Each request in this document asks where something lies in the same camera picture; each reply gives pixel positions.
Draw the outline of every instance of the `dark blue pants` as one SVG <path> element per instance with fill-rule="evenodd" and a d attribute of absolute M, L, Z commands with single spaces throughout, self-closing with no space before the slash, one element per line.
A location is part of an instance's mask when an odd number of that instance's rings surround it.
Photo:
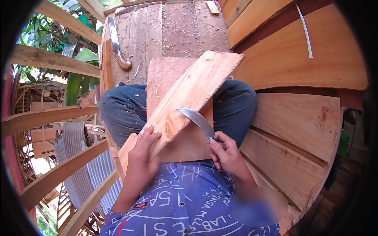
<path fill-rule="evenodd" d="M 124 85 L 109 89 L 101 97 L 99 112 L 120 147 L 131 133 L 138 134 L 146 124 L 145 89 L 145 85 Z M 213 95 L 214 130 L 222 130 L 240 147 L 256 103 L 256 92 L 251 86 L 239 80 L 227 80 Z"/>

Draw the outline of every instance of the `wooden floor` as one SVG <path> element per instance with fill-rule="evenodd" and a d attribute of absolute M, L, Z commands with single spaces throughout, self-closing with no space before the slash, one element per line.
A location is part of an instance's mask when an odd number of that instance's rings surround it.
<path fill-rule="evenodd" d="M 122 69 L 112 50 L 114 86 L 119 82 L 146 85 L 152 58 L 199 58 L 207 50 L 229 52 L 223 16 L 212 15 L 206 1 L 155 4 L 115 16 L 115 22 L 122 55 L 133 66 L 130 71 Z M 107 25 L 104 33 L 103 40 L 109 39 Z"/>

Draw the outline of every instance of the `right hand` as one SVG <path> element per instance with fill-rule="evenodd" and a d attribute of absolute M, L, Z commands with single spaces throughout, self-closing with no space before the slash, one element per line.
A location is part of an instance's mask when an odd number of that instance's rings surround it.
<path fill-rule="evenodd" d="M 238 175 L 241 170 L 247 167 L 234 139 L 228 137 L 222 131 L 215 132 L 214 139 L 221 141 L 221 143 L 208 141 L 210 143 L 210 157 L 218 171 L 223 168 L 224 171 L 230 174 Z"/>

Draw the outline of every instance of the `white plastic strip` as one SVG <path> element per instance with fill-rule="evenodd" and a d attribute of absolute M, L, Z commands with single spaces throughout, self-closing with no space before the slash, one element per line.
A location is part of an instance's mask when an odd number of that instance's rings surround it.
<path fill-rule="evenodd" d="M 312 50 L 311 50 L 310 38 L 308 37 L 308 31 L 307 31 L 305 19 L 303 18 L 302 13 L 299 10 L 298 4 L 295 3 L 295 5 L 297 6 L 298 13 L 299 13 L 299 15 L 301 17 L 301 20 L 302 20 L 303 28 L 305 29 L 305 34 L 306 34 L 306 39 L 307 39 L 307 47 L 308 47 L 308 57 L 312 58 Z"/>

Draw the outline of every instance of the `blue shirt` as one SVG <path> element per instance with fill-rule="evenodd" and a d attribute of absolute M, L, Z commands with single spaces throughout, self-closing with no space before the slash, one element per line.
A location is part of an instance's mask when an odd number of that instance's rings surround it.
<path fill-rule="evenodd" d="M 233 219 L 232 177 L 209 160 L 161 164 L 152 183 L 127 213 L 108 211 L 101 236 L 278 235 L 278 224 L 250 227 Z"/>

